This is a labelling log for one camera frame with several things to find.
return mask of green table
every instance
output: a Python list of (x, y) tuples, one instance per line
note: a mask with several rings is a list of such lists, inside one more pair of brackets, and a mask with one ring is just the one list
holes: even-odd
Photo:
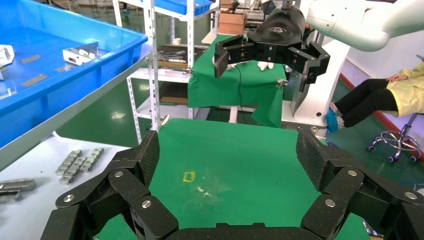
[(275, 64), (273, 69), (261, 71), (257, 61), (249, 61), (237, 65), (240, 72), (233, 68), (221, 78), (215, 78), (212, 63), (215, 43), (230, 37), (233, 36), (218, 35), (194, 63), (188, 83), (188, 106), (238, 106), (241, 94), (242, 105), (259, 104), (252, 114), (253, 119), (263, 126), (280, 128), (283, 88), (277, 87), (277, 80), (286, 79), (283, 65)]
[[(171, 119), (159, 132), (160, 161), (150, 190), (181, 229), (216, 223), (298, 227), (319, 193), (297, 160), (297, 135), (287, 129)], [(130, 239), (124, 238), (131, 234), (123, 225), (114, 218), (99, 239)], [(351, 214), (337, 239), (370, 238), (361, 218)]]

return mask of robotic hand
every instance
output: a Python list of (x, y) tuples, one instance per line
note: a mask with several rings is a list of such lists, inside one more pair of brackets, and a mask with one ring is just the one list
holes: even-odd
[(215, 44), (215, 77), (222, 76), (229, 64), (250, 60), (264, 70), (268, 63), (286, 64), (302, 73), (300, 91), (324, 74), (330, 55), (316, 42), (302, 49), (305, 17), (296, 7), (277, 8), (248, 39), (237, 35)]

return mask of black pants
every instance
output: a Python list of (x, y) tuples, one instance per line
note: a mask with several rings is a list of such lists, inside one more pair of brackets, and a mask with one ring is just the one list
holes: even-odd
[(374, 111), (398, 111), (387, 84), (386, 79), (367, 79), (334, 103), (343, 115), (341, 118), (346, 128), (358, 124)]

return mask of metal bracket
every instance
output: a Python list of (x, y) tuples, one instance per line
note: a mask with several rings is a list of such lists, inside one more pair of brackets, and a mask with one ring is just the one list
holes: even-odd
[(1, 68), (13, 63), (15, 52), (11, 45), (0, 45), (0, 80), (4, 80)]
[(78, 66), (88, 63), (101, 55), (102, 54), (99, 53), (98, 41), (63, 50), (63, 60)]

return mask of small yellow object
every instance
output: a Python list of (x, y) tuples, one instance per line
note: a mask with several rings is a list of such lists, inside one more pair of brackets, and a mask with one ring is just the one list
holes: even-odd
[(184, 172), (184, 177), (182, 178), (182, 181), (185, 183), (192, 183), (195, 181), (195, 178), (196, 178), (195, 171), (186, 171)]

